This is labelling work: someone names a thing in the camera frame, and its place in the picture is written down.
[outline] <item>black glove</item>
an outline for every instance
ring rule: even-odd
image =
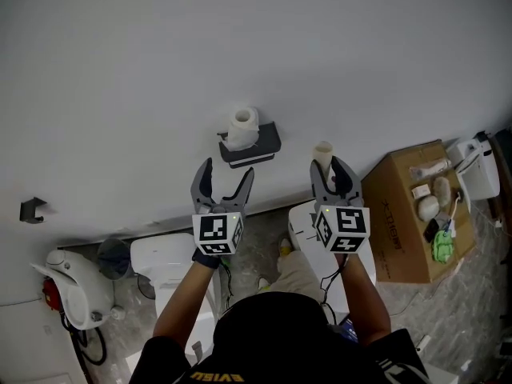
[[[197,263],[201,263],[203,266],[209,267],[211,269],[217,269],[221,264],[221,259],[219,256],[207,256],[200,251],[197,247],[194,254],[192,255],[192,260]]]

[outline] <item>cardboard box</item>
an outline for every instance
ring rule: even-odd
[[[365,206],[370,208],[370,244],[380,282],[430,283],[455,268],[474,247],[467,196],[457,207],[454,254],[447,264],[432,259],[431,244],[423,237],[427,223],[418,217],[419,201],[414,200],[412,189],[425,183],[432,189],[436,176],[450,181],[452,194],[460,184],[453,169],[415,182],[409,168],[440,158],[447,158],[441,141],[412,146],[385,156],[362,180]],[[451,214],[453,207],[452,196],[452,203],[442,211]]]

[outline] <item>beige pants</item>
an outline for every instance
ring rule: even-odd
[[[320,290],[320,282],[303,252],[294,250],[287,256],[280,257],[278,271],[281,273],[278,280],[262,289],[260,293],[267,291],[300,293],[317,302],[322,302],[323,292]]]

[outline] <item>toilet tank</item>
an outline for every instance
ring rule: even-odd
[[[191,234],[164,234],[138,239],[131,244],[131,265],[151,280],[155,288],[181,281],[192,266],[195,251]]]

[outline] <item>white appliance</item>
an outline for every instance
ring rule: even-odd
[[[165,234],[139,239],[131,244],[131,265],[134,271],[146,276],[154,287],[157,317],[192,266],[195,248],[194,236],[191,234]],[[220,277],[218,271],[215,271],[185,348],[191,364],[199,361],[199,354],[205,357],[213,349],[220,297]]]
[[[322,242],[317,240],[314,228],[314,218],[316,218],[314,204],[315,201],[310,201],[290,209],[288,213],[288,231],[290,232],[291,242],[295,249],[304,252],[318,280],[321,281],[322,278],[333,274],[338,269],[338,263],[334,254],[326,250]],[[370,276],[370,280],[375,284],[377,272],[375,270],[374,256],[371,253],[370,241],[366,240],[356,254],[359,255],[366,272]],[[323,287],[326,287],[327,282],[328,280],[324,281]],[[327,302],[334,311],[349,313],[341,277],[338,276],[330,286]]]
[[[66,317],[77,329],[93,329],[111,316],[114,285],[97,264],[75,252],[52,250],[44,266],[30,265],[54,280]]]
[[[471,201],[499,195],[498,168],[489,140],[483,135],[456,142],[446,152],[465,195]]]

